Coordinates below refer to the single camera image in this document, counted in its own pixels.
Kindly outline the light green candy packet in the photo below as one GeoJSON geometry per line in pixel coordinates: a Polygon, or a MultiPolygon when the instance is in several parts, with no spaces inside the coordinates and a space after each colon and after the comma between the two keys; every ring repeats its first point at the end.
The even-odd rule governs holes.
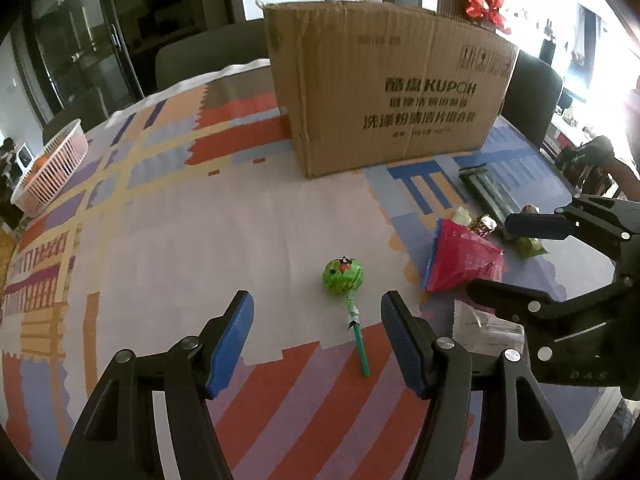
{"type": "MultiPolygon", "coordinates": [[[[522,214],[538,214],[539,208],[532,204],[526,204],[522,210],[522,214]]],[[[521,258],[534,258],[547,253],[546,248],[538,238],[519,237],[514,240],[516,251],[521,258]]]]}

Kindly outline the white snack packet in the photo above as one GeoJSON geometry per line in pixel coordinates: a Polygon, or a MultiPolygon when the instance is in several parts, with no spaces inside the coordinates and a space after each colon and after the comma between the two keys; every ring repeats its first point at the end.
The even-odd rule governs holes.
{"type": "Polygon", "coordinates": [[[452,339],[466,350],[483,356],[498,356],[504,350],[523,353],[524,327],[477,310],[463,301],[454,302],[452,339]]]}

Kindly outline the gold candy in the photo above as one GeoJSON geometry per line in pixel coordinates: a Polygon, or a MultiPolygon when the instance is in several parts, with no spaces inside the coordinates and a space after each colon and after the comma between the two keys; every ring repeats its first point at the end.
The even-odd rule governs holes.
{"type": "Polygon", "coordinates": [[[498,222],[490,214],[477,217],[469,226],[469,229],[480,237],[486,237],[498,228],[498,222]]]}

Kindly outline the dark green snack packet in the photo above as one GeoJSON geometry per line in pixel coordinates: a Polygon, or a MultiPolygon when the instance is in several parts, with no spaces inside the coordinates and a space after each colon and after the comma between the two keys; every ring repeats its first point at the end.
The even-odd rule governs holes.
{"type": "Polygon", "coordinates": [[[471,195],[499,224],[510,214],[518,214],[521,207],[487,164],[464,167],[458,176],[471,195]]]}

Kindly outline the magenta snack bag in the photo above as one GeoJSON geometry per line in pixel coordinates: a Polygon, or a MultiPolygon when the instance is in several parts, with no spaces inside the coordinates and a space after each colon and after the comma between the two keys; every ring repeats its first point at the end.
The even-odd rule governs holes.
{"type": "Polygon", "coordinates": [[[422,288],[426,292],[444,292],[473,280],[500,282],[503,267],[501,248],[466,226],[440,219],[422,288]]]}

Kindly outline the pale green small candy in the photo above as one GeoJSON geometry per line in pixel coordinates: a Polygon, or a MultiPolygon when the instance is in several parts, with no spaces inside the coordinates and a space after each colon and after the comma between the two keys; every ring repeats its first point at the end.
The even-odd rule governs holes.
{"type": "Polygon", "coordinates": [[[466,208],[458,207],[451,215],[450,220],[458,226],[468,228],[473,222],[473,216],[466,208]]]}

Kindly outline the green lollipop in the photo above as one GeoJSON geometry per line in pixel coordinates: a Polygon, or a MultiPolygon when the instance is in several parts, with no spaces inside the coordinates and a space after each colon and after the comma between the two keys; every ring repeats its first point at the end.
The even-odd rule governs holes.
{"type": "Polygon", "coordinates": [[[366,346],[364,345],[360,314],[355,304],[355,292],[363,283],[363,267],[359,260],[341,257],[331,260],[322,272],[322,284],[326,291],[335,297],[345,300],[348,312],[348,327],[354,334],[356,348],[360,359],[361,373],[364,377],[371,375],[366,346]]]}

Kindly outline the dark chair right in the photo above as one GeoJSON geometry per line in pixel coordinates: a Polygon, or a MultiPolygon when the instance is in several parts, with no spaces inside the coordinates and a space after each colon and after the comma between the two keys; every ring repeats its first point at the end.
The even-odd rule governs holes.
{"type": "Polygon", "coordinates": [[[548,63],[520,51],[501,115],[535,148],[541,148],[562,90],[561,76],[548,63]]]}

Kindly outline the brown cardboard box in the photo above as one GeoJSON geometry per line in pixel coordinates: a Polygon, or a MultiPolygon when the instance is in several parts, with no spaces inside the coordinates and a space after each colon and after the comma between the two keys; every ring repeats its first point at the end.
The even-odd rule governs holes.
{"type": "Polygon", "coordinates": [[[495,32],[413,6],[269,3],[262,14],[308,178],[480,148],[518,59],[495,32]]]}

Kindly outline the red bow decoration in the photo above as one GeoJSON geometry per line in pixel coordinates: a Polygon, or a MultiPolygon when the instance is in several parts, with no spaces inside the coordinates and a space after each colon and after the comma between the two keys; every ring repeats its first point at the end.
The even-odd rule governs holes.
{"type": "Polygon", "coordinates": [[[465,14],[471,20],[486,21],[499,32],[510,35],[511,29],[501,9],[506,0],[466,0],[465,14]]]}

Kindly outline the white basket of oranges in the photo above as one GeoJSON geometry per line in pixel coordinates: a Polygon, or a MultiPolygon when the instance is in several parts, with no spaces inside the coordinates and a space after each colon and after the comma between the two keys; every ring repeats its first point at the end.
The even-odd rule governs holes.
{"type": "Polygon", "coordinates": [[[89,143],[74,119],[63,127],[43,148],[18,180],[11,196],[29,218],[36,218],[53,202],[68,183],[88,153],[89,143]]]}

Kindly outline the dark chair far left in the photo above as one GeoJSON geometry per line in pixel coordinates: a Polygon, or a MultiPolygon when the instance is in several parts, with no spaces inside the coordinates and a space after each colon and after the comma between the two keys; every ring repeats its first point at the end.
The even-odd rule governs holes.
{"type": "Polygon", "coordinates": [[[88,132],[112,115],[113,112],[106,107],[102,91],[99,88],[92,88],[60,110],[43,127],[42,143],[47,144],[63,127],[75,119],[79,119],[82,130],[88,132]]]}

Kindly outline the dark chair behind box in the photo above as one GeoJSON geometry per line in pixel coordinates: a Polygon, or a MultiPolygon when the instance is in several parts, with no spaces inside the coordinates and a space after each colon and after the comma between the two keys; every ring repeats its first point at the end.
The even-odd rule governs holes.
{"type": "Polygon", "coordinates": [[[260,58],[269,58],[262,18],[200,32],[158,51],[157,89],[165,90],[177,82],[260,58]]]}

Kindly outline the dark glass sliding door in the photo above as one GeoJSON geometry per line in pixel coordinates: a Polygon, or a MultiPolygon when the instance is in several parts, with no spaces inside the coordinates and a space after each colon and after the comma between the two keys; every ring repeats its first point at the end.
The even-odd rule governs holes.
{"type": "Polygon", "coordinates": [[[29,111],[44,126],[92,88],[114,112],[158,88],[158,52],[245,18],[242,0],[28,0],[9,32],[29,111]]]}

